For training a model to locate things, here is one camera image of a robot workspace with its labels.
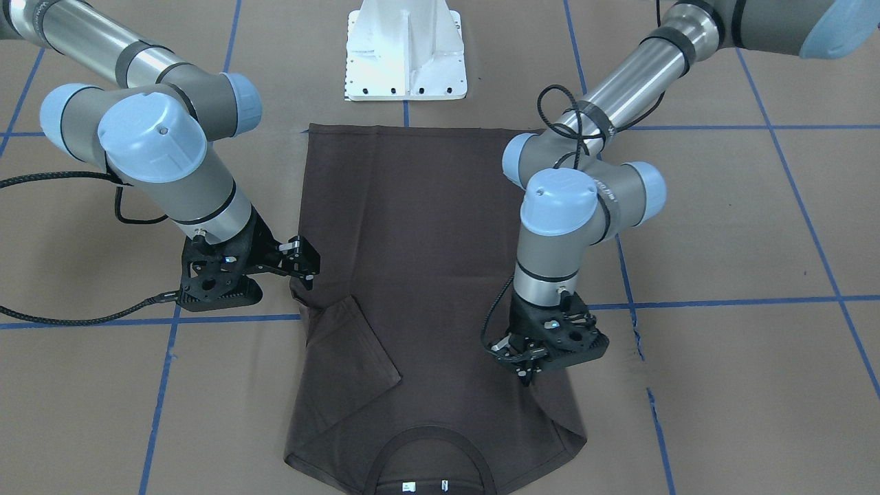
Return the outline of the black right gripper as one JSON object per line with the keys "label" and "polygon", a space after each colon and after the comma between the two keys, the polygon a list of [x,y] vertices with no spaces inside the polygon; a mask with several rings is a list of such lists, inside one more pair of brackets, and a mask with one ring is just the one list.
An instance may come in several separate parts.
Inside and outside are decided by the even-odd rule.
{"label": "black right gripper", "polygon": [[255,209],[245,228],[229,241],[185,241],[181,260],[180,307],[189,312],[259,303],[263,291],[251,274],[289,276],[311,291],[321,266],[320,254],[305,236],[280,244]]}

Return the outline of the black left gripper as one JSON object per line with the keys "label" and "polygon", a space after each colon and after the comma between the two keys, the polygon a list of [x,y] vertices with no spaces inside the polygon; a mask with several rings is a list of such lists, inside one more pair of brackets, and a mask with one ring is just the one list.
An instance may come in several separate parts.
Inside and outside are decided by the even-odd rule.
{"label": "black left gripper", "polygon": [[541,369],[565,369],[602,358],[609,338],[578,294],[562,292],[559,306],[539,307],[514,294],[507,335],[489,345],[496,362],[515,362],[516,375],[530,386]]}

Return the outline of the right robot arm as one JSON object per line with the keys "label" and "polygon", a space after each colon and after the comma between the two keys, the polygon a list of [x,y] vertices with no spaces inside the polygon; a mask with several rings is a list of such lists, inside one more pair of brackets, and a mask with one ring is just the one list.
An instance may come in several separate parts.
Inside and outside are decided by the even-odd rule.
{"label": "right robot arm", "polygon": [[2,185],[95,178],[148,195],[186,239],[179,288],[141,307],[251,306],[262,298],[252,279],[261,273],[312,288],[318,252],[302,236],[277,241],[211,147],[260,124],[261,95],[246,76],[208,73],[85,1],[3,1],[2,38],[53,50],[116,83],[62,85],[41,104],[46,138],[97,172],[32,173]]}

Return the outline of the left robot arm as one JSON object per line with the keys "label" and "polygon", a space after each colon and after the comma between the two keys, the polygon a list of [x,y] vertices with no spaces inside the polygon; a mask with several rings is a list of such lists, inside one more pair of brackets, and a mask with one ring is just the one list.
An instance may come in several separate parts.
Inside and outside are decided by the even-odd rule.
{"label": "left robot arm", "polygon": [[541,373],[597,360],[609,341],[576,292],[584,253],[657,216],[667,186],[644,161],[600,159],[620,133],[653,112],[673,82],[723,48],[836,59],[878,28],[877,1],[679,1],[607,77],[581,98],[550,85],[538,94],[542,133],[517,135],[502,159],[522,188],[509,326],[494,360],[524,386]]}

